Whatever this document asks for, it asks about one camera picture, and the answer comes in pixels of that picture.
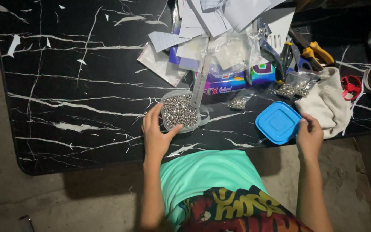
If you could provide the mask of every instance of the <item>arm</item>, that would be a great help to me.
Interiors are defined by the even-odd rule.
[[[162,104],[155,105],[143,118],[144,146],[144,195],[141,209],[141,228],[153,231],[164,218],[164,203],[161,191],[160,166],[172,138],[183,128],[177,125],[167,134],[160,132],[158,115]]]
[[[319,168],[319,150],[323,142],[323,130],[317,119],[302,113],[297,135],[300,173],[296,216],[315,232],[332,232],[323,200],[323,184]]]

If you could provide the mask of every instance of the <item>gray floor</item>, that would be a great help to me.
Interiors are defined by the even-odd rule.
[[[295,146],[248,150],[268,192],[295,212]],[[320,154],[324,197],[335,231],[371,232],[371,190],[353,139],[325,142]],[[0,73],[0,231],[20,231],[29,215],[37,232],[127,231],[138,220],[138,164],[31,177],[16,163]]]

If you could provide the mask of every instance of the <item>red plastic fan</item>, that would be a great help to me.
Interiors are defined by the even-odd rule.
[[[356,76],[345,76],[340,79],[341,84],[343,85],[343,98],[346,101],[351,101],[356,99],[359,94],[362,92],[362,82]],[[346,95],[350,93],[353,95],[353,98],[346,98]]]

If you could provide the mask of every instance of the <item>table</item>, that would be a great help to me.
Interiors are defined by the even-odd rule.
[[[143,160],[144,112],[174,88],[137,57],[149,33],[171,31],[171,9],[171,1],[163,0],[0,0],[0,63],[23,172],[41,175]],[[361,77],[371,67],[365,46],[371,7],[315,9],[296,14],[293,26],[332,54],[342,76]],[[14,34],[21,43],[11,57]],[[272,146],[254,121],[282,99],[266,89],[240,112],[230,111],[227,100],[226,95],[204,98],[210,122],[176,136],[167,156]],[[294,100],[283,101],[293,105]],[[371,94],[359,100],[345,136],[368,133]]]

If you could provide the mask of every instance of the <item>towel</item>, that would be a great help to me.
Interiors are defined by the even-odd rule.
[[[300,112],[308,113],[319,121],[324,138],[329,139],[346,129],[353,112],[350,101],[342,96],[339,70],[327,67],[321,72],[320,79],[306,97],[294,103]]]

